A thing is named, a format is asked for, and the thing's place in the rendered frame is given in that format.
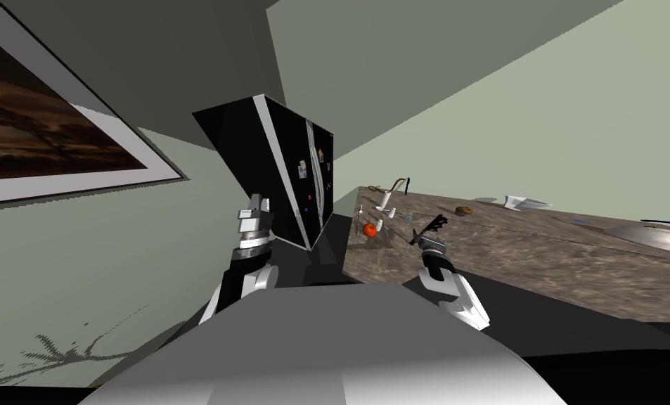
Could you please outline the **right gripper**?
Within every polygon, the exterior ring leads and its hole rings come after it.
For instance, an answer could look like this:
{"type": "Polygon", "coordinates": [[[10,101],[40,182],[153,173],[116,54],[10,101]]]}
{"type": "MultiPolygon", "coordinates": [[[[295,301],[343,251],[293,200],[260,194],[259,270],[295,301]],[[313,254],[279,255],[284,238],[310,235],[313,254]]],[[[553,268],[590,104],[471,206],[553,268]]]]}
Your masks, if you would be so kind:
{"type": "Polygon", "coordinates": [[[446,244],[444,241],[441,238],[424,236],[424,234],[426,232],[438,232],[438,230],[447,223],[448,219],[444,215],[438,214],[421,231],[417,231],[416,229],[412,230],[413,237],[411,241],[409,241],[409,244],[417,244],[422,251],[422,255],[443,256],[446,253],[446,244]]]}

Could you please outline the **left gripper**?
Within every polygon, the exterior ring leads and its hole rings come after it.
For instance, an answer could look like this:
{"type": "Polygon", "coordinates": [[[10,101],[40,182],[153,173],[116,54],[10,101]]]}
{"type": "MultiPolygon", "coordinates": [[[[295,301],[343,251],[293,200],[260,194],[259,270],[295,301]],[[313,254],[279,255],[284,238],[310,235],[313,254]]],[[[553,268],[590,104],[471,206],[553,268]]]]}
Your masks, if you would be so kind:
{"type": "Polygon", "coordinates": [[[273,214],[270,211],[270,199],[253,193],[248,209],[238,212],[238,233],[269,232],[273,220],[273,214]]]}

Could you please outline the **black fridge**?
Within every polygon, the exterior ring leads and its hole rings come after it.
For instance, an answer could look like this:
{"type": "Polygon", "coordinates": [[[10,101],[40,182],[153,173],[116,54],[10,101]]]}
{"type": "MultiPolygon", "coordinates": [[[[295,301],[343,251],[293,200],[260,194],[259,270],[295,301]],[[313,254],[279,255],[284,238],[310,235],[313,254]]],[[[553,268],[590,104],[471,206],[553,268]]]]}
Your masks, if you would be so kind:
{"type": "Polygon", "coordinates": [[[269,199],[274,235],[311,250],[333,213],[333,134],[266,94],[193,117],[247,195],[269,199]]]}

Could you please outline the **white folded paper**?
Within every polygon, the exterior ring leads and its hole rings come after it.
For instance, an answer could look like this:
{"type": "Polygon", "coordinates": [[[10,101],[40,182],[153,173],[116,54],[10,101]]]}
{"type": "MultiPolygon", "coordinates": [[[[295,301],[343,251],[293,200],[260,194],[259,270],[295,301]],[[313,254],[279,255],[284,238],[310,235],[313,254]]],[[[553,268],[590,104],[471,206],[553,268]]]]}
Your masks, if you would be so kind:
{"type": "Polygon", "coordinates": [[[550,207],[551,204],[522,196],[507,195],[505,197],[505,203],[503,206],[509,210],[525,212],[529,210],[550,207]]]}

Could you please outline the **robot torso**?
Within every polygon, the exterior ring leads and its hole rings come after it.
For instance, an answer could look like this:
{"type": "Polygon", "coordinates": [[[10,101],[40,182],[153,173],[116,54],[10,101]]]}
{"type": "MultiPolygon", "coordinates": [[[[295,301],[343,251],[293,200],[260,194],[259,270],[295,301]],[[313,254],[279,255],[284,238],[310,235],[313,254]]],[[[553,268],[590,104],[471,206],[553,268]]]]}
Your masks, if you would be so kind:
{"type": "Polygon", "coordinates": [[[258,290],[80,405],[566,405],[501,343],[395,284],[258,290]]]}

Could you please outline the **silver sink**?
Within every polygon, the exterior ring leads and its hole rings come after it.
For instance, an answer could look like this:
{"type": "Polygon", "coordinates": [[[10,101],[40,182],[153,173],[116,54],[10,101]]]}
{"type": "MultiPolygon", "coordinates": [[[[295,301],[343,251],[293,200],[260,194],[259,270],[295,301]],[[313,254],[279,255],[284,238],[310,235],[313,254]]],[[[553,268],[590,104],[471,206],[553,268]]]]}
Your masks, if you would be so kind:
{"type": "Polygon", "coordinates": [[[670,251],[670,230],[668,229],[654,226],[618,226],[605,229],[603,232],[623,240],[670,251]]]}

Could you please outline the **brown framed wall picture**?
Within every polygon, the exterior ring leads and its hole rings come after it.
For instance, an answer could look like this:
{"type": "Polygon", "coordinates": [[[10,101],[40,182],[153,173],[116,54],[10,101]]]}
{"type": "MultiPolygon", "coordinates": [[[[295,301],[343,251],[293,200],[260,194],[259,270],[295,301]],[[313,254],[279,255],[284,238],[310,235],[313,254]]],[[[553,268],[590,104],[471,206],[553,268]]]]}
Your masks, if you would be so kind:
{"type": "Polygon", "coordinates": [[[0,204],[183,178],[0,3],[0,204]]]}

